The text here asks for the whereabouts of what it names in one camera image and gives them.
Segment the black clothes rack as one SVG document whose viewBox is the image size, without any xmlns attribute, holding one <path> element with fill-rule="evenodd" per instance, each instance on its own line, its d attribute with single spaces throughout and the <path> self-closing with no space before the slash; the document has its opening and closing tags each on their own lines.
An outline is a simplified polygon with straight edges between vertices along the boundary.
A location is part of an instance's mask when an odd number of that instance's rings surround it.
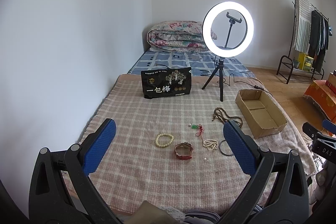
<svg viewBox="0 0 336 224">
<path fill-rule="evenodd" d="M 323 13 L 320 12 L 311 2 L 310 4 L 312 6 L 312 11 L 316 10 L 321 15 L 323 15 Z M 295 20 L 295 0 L 293 1 L 293 5 L 294 5 L 294 20 Z M 332 36 L 332 28 L 331 28 L 331 25 L 329 24 L 329 37 L 331 36 Z M 283 77 L 285 79 L 286 84 L 288 84 L 291 80 L 295 81 L 297 77 L 307 77 L 312 80 L 315 80 L 316 77 L 318 76 L 321 78 L 324 78 L 325 71 L 323 68 L 321 72 L 316 71 L 313 68 L 313 65 L 312 65 L 311 71 L 309 72 L 302 71 L 298 68 L 299 62 L 297 61 L 297 59 L 298 59 L 298 55 L 300 52 L 296 51 L 294 48 L 293 37 L 294 37 L 294 25 L 293 25 L 293 31 L 291 35 L 291 42 L 290 42 L 288 53 L 280 58 L 276 74 Z"/>
</svg>

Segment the books on orange box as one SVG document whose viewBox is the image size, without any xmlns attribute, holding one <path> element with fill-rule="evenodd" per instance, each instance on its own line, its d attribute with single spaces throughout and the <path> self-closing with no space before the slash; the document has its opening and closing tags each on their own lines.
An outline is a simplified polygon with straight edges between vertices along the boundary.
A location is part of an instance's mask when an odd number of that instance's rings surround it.
<svg viewBox="0 0 336 224">
<path fill-rule="evenodd" d="M 336 70 L 329 74 L 329 77 L 326 80 L 326 86 L 336 94 Z"/>
</svg>

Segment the folded floral quilt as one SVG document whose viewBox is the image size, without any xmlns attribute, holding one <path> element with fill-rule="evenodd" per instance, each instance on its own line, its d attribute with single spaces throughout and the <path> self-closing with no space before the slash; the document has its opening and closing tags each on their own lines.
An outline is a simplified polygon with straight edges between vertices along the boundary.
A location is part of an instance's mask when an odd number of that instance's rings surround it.
<svg viewBox="0 0 336 224">
<path fill-rule="evenodd" d="M 151 51 L 209 52 L 203 35 L 202 22 L 176 20 L 152 26 L 146 36 Z"/>
</svg>

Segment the orange cloth covered box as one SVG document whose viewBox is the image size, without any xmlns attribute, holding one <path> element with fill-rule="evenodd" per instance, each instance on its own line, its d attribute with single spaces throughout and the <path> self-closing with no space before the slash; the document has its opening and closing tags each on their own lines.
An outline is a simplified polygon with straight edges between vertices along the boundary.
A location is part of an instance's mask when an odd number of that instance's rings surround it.
<svg viewBox="0 0 336 224">
<path fill-rule="evenodd" d="M 303 96 L 311 98 L 323 111 L 327 119 L 335 123 L 335 86 L 330 84 L 328 80 L 314 80 Z"/>
</svg>

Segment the red strap wristwatch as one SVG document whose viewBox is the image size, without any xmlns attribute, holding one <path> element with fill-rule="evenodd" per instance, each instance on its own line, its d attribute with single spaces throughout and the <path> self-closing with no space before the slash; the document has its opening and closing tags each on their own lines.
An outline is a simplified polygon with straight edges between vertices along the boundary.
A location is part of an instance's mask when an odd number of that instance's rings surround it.
<svg viewBox="0 0 336 224">
<path fill-rule="evenodd" d="M 179 143 L 174 147 L 174 153 L 179 160 L 190 160 L 193 156 L 193 146 L 190 143 Z"/>
</svg>

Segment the striped hanging towel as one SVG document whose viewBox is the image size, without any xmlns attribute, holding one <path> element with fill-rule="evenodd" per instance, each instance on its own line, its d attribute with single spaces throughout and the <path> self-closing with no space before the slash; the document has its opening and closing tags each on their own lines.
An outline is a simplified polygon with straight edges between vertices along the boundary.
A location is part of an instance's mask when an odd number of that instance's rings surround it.
<svg viewBox="0 0 336 224">
<path fill-rule="evenodd" d="M 312 6 L 308 0 L 295 0 L 293 45 L 296 51 L 307 54 L 311 32 Z"/>
</svg>

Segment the dark thin bangle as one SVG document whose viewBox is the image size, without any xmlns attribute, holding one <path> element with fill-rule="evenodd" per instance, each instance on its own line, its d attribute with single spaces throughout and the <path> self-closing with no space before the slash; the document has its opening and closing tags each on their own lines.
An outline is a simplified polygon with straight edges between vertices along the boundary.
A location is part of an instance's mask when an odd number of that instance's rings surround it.
<svg viewBox="0 0 336 224">
<path fill-rule="evenodd" d="M 224 156 L 233 156 L 234 155 L 225 139 L 222 140 L 219 143 L 218 149 L 219 149 L 220 153 Z"/>
</svg>

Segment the brown cardboard box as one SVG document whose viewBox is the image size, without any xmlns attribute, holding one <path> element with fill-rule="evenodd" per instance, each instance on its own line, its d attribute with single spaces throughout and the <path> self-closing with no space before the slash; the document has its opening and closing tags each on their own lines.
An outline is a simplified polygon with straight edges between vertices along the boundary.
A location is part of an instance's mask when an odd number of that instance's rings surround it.
<svg viewBox="0 0 336 224">
<path fill-rule="evenodd" d="M 235 101 L 255 139 L 278 134 L 287 125 L 282 111 L 262 90 L 239 90 Z"/>
</svg>

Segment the dark hanging clothes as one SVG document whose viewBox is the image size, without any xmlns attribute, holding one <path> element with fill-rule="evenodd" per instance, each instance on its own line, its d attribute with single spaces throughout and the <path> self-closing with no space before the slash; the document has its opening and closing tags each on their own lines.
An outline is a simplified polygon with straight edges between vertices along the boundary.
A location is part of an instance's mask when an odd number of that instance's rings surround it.
<svg viewBox="0 0 336 224">
<path fill-rule="evenodd" d="M 308 55 L 313 58 L 313 68 L 321 72 L 329 48 L 329 23 L 318 11 L 311 12 L 311 29 Z"/>
</svg>

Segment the yellow box on rack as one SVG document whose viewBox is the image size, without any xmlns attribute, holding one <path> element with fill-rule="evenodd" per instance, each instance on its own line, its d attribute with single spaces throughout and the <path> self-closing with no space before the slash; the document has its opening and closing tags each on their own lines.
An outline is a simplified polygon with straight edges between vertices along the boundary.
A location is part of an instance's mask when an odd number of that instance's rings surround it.
<svg viewBox="0 0 336 224">
<path fill-rule="evenodd" d="M 299 62 L 298 68 L 302 71 L 311 71 L 314 59 L 304 53 L 299 53 L 297 61 Z"/>
</svg>

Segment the blue patterned bed sheet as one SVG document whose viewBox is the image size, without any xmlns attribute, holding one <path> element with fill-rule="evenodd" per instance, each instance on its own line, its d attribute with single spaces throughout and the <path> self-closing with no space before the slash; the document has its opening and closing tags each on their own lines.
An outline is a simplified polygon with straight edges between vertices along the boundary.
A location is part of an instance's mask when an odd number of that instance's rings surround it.
<svg viewBox="0 0 336 224">
<path fill-rule="evenodd" d="M 131 75 L 140 75 L 141 71 L 159 68 L 178 69 L 191 67 L 193 76 L 210 76 L 217 66 L 219 57 L 211 52 L 152 52 L 146 51 L 128 71 Z M 234 57 L 224 59 L 225 76 L 252 77 L 254 74 Z"/>
</svg>

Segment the green jade red cord pendant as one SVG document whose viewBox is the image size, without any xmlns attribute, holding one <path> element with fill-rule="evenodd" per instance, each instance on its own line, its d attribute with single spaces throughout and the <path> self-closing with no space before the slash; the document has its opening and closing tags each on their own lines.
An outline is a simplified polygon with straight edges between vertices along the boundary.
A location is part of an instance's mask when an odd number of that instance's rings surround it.
<svg viewBox="0 0 336 224">
<path fill-rule="evenodd" d="M 195 136 L 202 137 L 204 133 L 204 128 L 201 124 L 191 124 L 190 126 L 192 129 L 197 130 Z"/>
</svg>

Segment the black snack bag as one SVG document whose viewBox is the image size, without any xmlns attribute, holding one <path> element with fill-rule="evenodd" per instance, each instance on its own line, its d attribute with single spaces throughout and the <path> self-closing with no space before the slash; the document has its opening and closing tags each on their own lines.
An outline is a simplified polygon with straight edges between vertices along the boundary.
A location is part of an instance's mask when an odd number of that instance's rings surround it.
<svg viewBox="0 0 336 224">
<path fill-rule="evenodd" d="M 144 98 L 153 99 L 190 94 L 191 72 L 191 67 L 142 71 L 141 82 Z"/>
</svg>

